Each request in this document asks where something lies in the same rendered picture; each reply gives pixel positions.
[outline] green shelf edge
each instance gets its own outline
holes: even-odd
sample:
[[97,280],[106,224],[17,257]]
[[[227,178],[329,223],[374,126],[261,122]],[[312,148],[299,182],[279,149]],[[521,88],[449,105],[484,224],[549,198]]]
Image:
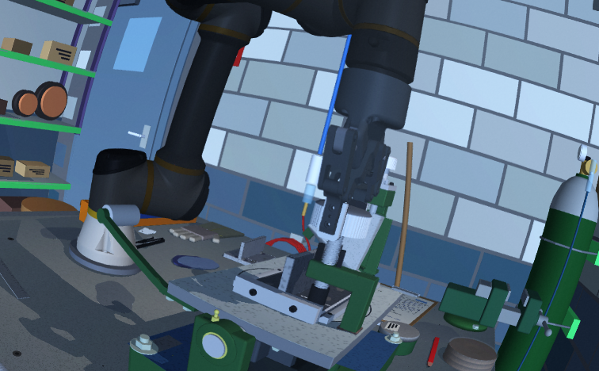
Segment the green shelf edge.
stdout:
[[97,16],[96,14],[91,14],[91,13],[85,12],[84,10],[77,9],[73,6],[66,5],[63,2],[58,2],[56,0],[35,0],[35,1],[42,2],[45,5],[55,7],[59,10],[67,11],[68,13],[73,13],[77,16],[86,18],[90,21],[102,23],[103,25],[106,25],[106,26],[112,26],[112,21],[110,21],[109,19],[105,19],[103,17]]
[[81,129],[75,126],[65,126],[59,124],[47,124],[38,121],[18,120],[10,117],[0,117],[1,125],[20,126],[21,128],[34,128],[39,130],[50,130],[51,132],[69,132],[79,134]]
[[21,62],[37,64],[37,65],[43,66],[43,67],[54,68],[56,70],[70,72],[71,74],[82,75],[82,76],[86,76],[86,77],[90,77],[90,78],[96,77],[96,72],[93,72],[93,71],[83,70],[82,68],[77,68],[77,67],[73,67],[73,66],[67,66],[66,64],[52,62],[49,60],[36,58],[31,55],[25,55],[25,54],[21,54],[21,53],[12,52],[9,50],[4,50],[2,48],[0,48],[0,56],[15,59],[15,60],[20,60]]
[[31,183],[9,180],[0,180],[0,188],[11,189],[71,189],[71,185],[66,183]]

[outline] cylinder strap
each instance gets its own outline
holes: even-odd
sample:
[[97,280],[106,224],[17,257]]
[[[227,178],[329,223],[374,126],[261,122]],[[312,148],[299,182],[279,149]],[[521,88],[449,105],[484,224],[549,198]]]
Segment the cylinder strap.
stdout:
[[[570,249],[569,246],[565,246],[565,245],[562,245],[561,243],[551,241],[550,239],[545,239],[543,236],[540,236],[540,239],[542,239],[543,241],[547,241],[548,243],[553,243],[556,246],[565,247],[568,250]],[[582,254],[588,254],[588,255],[597,255],[597,253],[591,253],[590,251],[581,251],[579,249],[574,249],[574,248],[572,249],[572,251],[576,251],[576,252],[580,252]]]
[[208,15],[210,14],[210,11],[212,10],[213,6],[215,6],[215,4],[206,5],[206,9],[204,9],[204,12],[201,13],[201,15],[196,19],[196,21],[199,23],[205,21],[206,18],[208,18]]
[[238,31],[234,31],[232,29],[225,29],[223,27],[217,27],[217,26],[214,26],[214,25],[202,24],[202,25],[199,26],[199,30],[208,31],[210,33],[219,33],[221,35],[230,36],[230,37],[233,37],[235,39],[239,39],[239,40],[245,41],[247,43],[249,43],[250,40],[251,40],[251,37],[245,35],[244,33],[239,33]]
[[148,176],[146,180],[146,194],[144,195],[144,203],[142,205],[142,214],[146,214],[148,205],[151,203],[151,197],[153,196],[153,178],[155,177],[153,161],[147,161],[148,165]]
[[295,0],[287,9],[280,11],[281,14],[288,14],[295,10],[295,8],[302,2],[302,0]]
[[176,166],[174,164],[168,163],[167,161],[160,159],[158,156],[155,156],[154,160],[159,166],[164,167],[169,171],[173,171],[174,173],[183,174],[183,175],[192,175],[198,177],[204,173],[203,170],[195,170],[195,169],[185,169],[184,167]]
[[95,220],[98,220],[98,214],[94,210],[92,210],[90,207],[86,208],[86,213],[89,214],[89,216],[91,216]]
[[416,40],[413,36],[408,33],[404,33],[399,29],[394,29],[385,25],[377,25],[375,23],[359,23],[354,26],[354,29],[374,29],[376,31],[382,31],[383,33],[390,33],[391,35],[396,35],[398,37],[402,37],[403,39],[411,42],[418,48],[418,40]]
[[352,22],[348,18],[348,14],[345,13],[345,6],[343,5],[343,0],[338,0],[338,8],[341,10],[341,16],[345,20],[345,23],[347,23],[348,26],[350,26],[350,27],[352,27],[354,29],[354,25],[352,24]]

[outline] door handle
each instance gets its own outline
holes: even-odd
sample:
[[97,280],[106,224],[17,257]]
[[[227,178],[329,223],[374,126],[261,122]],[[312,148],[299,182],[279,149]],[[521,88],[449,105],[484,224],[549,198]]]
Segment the door handle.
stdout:
[[151,126],[149,125],[144,125],[144,129],[142,130],[141,134],[138,134],[136,132],[128,132],[128,134],[130,134],[131,136],[136,136],[139,138],[139,146],[141,148],[146,148],[146,142],[148,141],[148,135],[151,132]]

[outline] gray slab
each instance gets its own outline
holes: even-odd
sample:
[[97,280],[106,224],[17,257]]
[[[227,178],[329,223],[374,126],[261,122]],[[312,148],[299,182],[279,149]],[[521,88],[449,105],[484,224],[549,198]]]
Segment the gray slab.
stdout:
[[[252,264],[246,269],[282,269],[284,258]],[[242,269],[234,268],[198,277],[187,277],[169,282],[169,294],[174,295],[199,311],[212,313],[219,309],[219,317],[229,319],[247,334],[295,357],[331,368],[343,358],[377,323],[398,303],[401,293],[378,286],[372,299],[371,313],[364,319],[363,330],[350,334],[321,323],[310,325],[233,293],[233,280]]]

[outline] shelf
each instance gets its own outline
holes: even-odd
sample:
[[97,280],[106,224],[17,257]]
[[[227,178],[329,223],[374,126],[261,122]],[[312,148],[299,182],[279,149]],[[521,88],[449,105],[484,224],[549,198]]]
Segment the shelf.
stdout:
[[70,189],[71,185],[50,173],[50,178],[25,178],[13,173],[13,177],[0,177],[0,188],[15,189]]
[[71,74],[77,74],[77,75],[87,76],[87,77],[91,77],[91,78],[96,76],[96,72],[84,70],[82,68],[77,68],[77,67],[73,67],[73,66],[67,66],[66,64],[52,62],[52,61],[41,59],[41,58],[36,58],[31,55],[25,55],[25,54],[21,54],[21,53],[12,52],[9,50],[4,50],[2,48],[0,48],[0,56],[20,60],[22,62],[27,62],[27,63],[31,63],[31,64],[38,64],[39,66],[54,68],[56,70],[70,72]]
[[103,25],[111,26],[112,21],[99,17],[96,14],[87,13],[83,10],[68,6],[63,2],[56,0],[10,0],[22,6],[27,6],[40,12],[48,13],[55,17],[79,23],[81,25],[89,25],[92,23],[102,23]]
[[[0,124],[1,125],[10,125],[10,126],[20,126],[21,128],[34,128],[34,129],[40,129],[40,130],[50,130],[52,132],[70,132],[73,134],[79,134],[81,129],[80,128],[76,128],[75,126],[70,126],[70,125],[66,125],[66,124],[49,124],[47,122],[39,122],[39,121],[34,121],[35,119],[38,119],[39,117],[19,117],[16,116],[15,113],[13,113],[12,111],[6,111],[6,115],[5,116],[0,116]],[[54,121],[50,121],[50,122],[59,122],[61,123],[61,120],[54,120]]]

